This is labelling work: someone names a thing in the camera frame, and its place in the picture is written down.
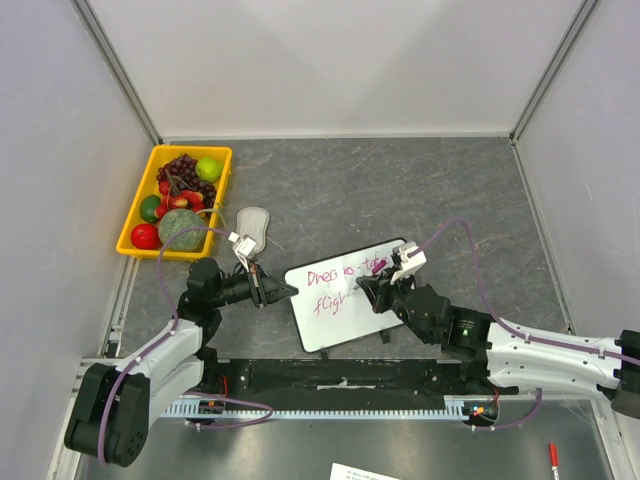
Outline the white marker with magenta cap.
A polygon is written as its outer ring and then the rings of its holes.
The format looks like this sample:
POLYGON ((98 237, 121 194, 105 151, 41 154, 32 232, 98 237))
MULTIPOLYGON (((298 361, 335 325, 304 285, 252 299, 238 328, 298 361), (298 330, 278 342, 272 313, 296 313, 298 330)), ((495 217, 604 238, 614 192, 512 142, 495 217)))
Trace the white marker with magenta cap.
POLYGON ((349 294, 360 290, 364 293, 375 293, 379 289, 380 275, 383 273, 387 264, 386 259, 381 259, 372 267, 372 270, 368 274, 357 277, 354 285, 349 290, 349 294))

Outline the small black framed whiteboard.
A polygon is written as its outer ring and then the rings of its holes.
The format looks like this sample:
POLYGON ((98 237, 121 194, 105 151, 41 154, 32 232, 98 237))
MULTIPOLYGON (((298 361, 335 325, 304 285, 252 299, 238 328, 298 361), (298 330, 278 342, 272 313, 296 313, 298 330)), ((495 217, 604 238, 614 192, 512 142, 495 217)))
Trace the small black framed whiteboard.
POLYGON ((401 324, 392 312, 375 313, 356 279, 382 260, 391 264, 392 250, 404 243, 398 237, 285 271, 285 282, 298 290, 291 305, 304 351, 318 352, 401 324))

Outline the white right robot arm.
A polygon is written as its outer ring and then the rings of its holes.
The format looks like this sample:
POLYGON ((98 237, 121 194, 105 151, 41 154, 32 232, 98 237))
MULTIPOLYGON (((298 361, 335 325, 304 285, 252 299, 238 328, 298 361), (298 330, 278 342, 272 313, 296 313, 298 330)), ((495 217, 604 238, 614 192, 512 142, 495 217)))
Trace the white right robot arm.
POLYGON ((376 314, 391 312, 424 344, 461 362, 458 381, 477 394, 502 389, 604 396, 611 408, 639 416, 639 335, 580 337, 549 332, 455 306, 429 285, 391 274, 361 276, 356 285, 376 314))

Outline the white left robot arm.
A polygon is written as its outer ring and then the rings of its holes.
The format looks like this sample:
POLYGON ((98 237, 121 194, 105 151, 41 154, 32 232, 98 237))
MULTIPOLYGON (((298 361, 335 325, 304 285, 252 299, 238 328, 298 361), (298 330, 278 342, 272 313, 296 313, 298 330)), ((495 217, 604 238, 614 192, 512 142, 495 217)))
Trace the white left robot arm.
POLYGON ((125 359, 85 371, 65 447, 103 465, 131 465, 150 427, 179 396, 192 388, 208 393, 218 385, 217 355, 207 344, 221 324, 221 308, 243 301, 263 308, 298 292, 255 262, 232 274, 212 258, 193 262, 167 326, 125 359))

